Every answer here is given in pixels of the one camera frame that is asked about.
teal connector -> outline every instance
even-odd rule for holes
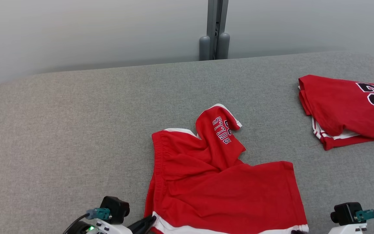
[[[87,219],[110,219],[110,210],[107,208],[89,209],[86,213],[89,213]]]
[[[356,212],[356,221],[361,222],[368,219],[374,219],[374,209],[360,210]]]

gray fabric surface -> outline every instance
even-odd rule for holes
[[[324,151],[298,101],[307,74],[374,83],[374,58],[323,52],[40,74],[0,84],[0,233],[61,233],[103,196],[142,217],[151,134],[194,130],[225,105],[250,164],[294,163],[310,233],[328,233],[338,203],[374,209],[374,142]],[[368,222],[374,233],[374,220]]]

cloth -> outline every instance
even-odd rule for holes
[[[188,129],[152,135],[155,167],[145,216],[156,215],[160,234],[288,234],[308,231],[293,165],[249,166],[231,129],[241,123],[220,104]]]
[[[299,98],[325,150],[374,141],[374,84],[315,75],[299,79]]]

white wall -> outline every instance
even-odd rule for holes
[[[0,0],[0,82],[195,61],[206,24],[203,0]]]
[[[374,55],[374,0],[231,0],[229,58],[351,49]]]

white trim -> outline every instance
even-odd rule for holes
[[[156,212],[153,212],[153,216],[157,217],[157,220],[154,223],[153,227],[161,231],[163,234],[227,234],[224,232],[212,231],[208,229],[193,228],[192,226],[187,225],[181,227],[173,227]],[[295,225],[287,229],[266,230],[260,232],[259,234],[289,234],[292,230],[308,232],[308,225]]]
[[[360,135],[360,134],[357,134],[356,132],[352,132],[350,130],[344,129],[340,135],[330,136],[321,128],[321,126],[318,124],[318,122],[316,121],[314,117],[311,117],[311,118],[312,118],[312,123],[313,123],[314,135],[316,135],[318,139],[321,139],[321,137],[330,137],[334,140],[337,140],[337,139],[347,139],[347,138]]]
[[[184,133],[187,133],[187,134],[190,134],[194,137],[197,137],[200,139],[200,137],[194,135],[194,133],[190,130],[190,129],[185,129],[185,128],[168,128],[168,129],[164,129],[164,131],[167,131],[167,132],[184,132]]]
[[[224,108],[227,112],[229,112],[230,113],[230,115],[231,116],[233,116],[233,118],[236,120],[236,124],[239,126],[239,128],[241,128],[242,127],[242,124],[239,122],[239,120],[237,120],[236,118],[235,118],[235,116],[224,106],[224,105],[222,105],[222,104],[219,104],[219,103],[217,103],[217,104],[214,104],[211,108],[213,108],[213,107],[221,107],[221,108]]]

